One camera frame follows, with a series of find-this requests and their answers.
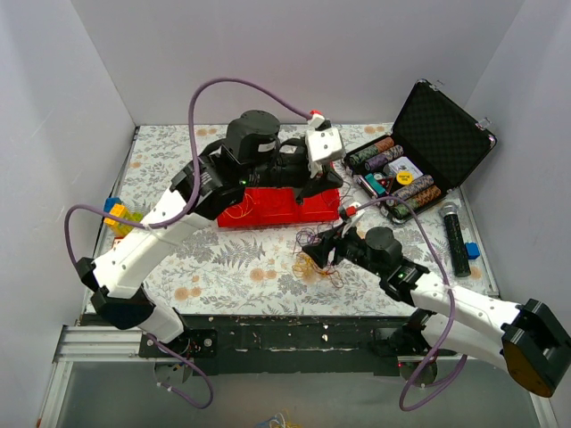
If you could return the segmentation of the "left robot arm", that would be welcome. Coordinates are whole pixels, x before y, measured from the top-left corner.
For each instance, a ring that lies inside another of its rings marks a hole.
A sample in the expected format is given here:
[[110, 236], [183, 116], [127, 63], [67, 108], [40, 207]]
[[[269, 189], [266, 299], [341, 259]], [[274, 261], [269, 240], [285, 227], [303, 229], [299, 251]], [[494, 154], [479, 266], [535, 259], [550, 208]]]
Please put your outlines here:
[[247, 188], [291, 188], [294, 200], [342, 186], [334, 161], [345, 154], [337, 128], [318, 113], [304, 136], [284, 142], [272, 114], [250, 110], [232, 120], [224, 138], [209, 144], [171, 180], [157, 204], [105, 254], [76, 264], [92, 291], [95, 313], [119, 330], [137, 327], [178, 357], [190, 344], [188, 327], [174, 309], [154, 300], [144, 281], [176, 246], [237, 205]]

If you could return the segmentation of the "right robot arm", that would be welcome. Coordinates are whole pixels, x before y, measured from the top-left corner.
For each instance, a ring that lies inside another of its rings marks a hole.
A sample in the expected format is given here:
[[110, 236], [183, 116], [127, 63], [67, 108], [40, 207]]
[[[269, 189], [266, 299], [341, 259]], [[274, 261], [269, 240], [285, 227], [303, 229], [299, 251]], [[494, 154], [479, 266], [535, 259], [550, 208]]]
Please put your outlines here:
[[319, 267], [349, 261], [378, 276], [393, 300], [422, 319], [403, 335], [405, 347], [424, 354], [433, 347], [480, 359], [506, 371], [531, 393], [550, 398], [570, 368], [570, 336], [543, 302], [498, 300], [447, 285], [427, 267], [406, 258], [391, 229], [334, 227], [302, 250]]

